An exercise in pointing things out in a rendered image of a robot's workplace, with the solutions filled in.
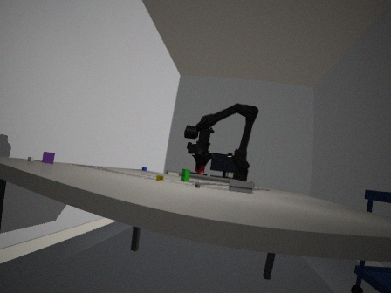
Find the purple block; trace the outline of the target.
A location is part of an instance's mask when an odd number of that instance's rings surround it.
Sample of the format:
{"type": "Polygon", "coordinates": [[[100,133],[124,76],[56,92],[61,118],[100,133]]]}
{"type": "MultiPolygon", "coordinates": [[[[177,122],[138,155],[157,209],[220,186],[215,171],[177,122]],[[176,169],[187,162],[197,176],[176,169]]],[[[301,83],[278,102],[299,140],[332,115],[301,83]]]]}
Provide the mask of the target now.
{"type": "Polygon", "coordinates": [[[55,155],[55,153],[47,153],[47,152],[44,152],[44,153],[43,153],[42,162],[53,164],[54,155],[55,155]]]}

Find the red block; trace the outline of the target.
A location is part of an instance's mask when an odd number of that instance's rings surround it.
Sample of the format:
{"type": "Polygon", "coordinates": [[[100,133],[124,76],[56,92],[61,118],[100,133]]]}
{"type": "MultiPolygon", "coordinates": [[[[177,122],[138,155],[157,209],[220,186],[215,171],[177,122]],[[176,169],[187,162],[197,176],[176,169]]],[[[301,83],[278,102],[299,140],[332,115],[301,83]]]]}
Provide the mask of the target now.
{"type": "Polygon", "coordinates": [[[205,166],[204,166],[204,165],[201,165],[200,169],[197,170],[197,169],[196,169],[196,164],[195,164],[195,171],[196,171],[196,172],[202,172],[202,173],[204,173],[204,170],[205,170],[205,166]]]}

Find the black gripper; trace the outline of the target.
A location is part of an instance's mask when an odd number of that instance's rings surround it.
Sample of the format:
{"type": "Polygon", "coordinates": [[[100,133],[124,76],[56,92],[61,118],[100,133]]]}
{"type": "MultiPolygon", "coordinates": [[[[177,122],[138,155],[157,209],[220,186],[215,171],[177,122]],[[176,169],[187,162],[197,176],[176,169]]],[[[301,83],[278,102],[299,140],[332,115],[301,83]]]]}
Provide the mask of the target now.
{"type": "Polygon", "coordinates": [[[199,170],[201,165],[206,166],[210,159],[214,159],[215,155],[209,152],[209,140],[199,139],[198,148],[189,148],[188,153],[194,153],[192,155],[195,158],[196,169],[199,170]]]}

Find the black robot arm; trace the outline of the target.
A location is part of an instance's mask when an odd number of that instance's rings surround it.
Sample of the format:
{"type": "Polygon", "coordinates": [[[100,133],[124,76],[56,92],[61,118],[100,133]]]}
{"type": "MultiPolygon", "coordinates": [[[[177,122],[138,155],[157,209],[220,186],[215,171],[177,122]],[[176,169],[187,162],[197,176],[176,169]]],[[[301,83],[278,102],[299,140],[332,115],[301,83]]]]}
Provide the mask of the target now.
{"type": "Polygon", "coordinates": [[[210,133],[214,133],[212,126],[221,119],[239,113],[245,117],[246,126],[244,128],[243,137],[241,139],[238,150],[234,151],[233,163],[236,165],[236,170],[233,172],[233,179],[247,182],[248,168],[250,164],[247,161],[247,147],[249,144],[250,132],[256,120],[259,110],[255,106],[239,105],[235,103],[219,113],[204,115],[201,121],[196,126],[187,125],[184,138],[209,140],[210,133]],[[204,129],[204,130],[203,130],[204,129]]]}

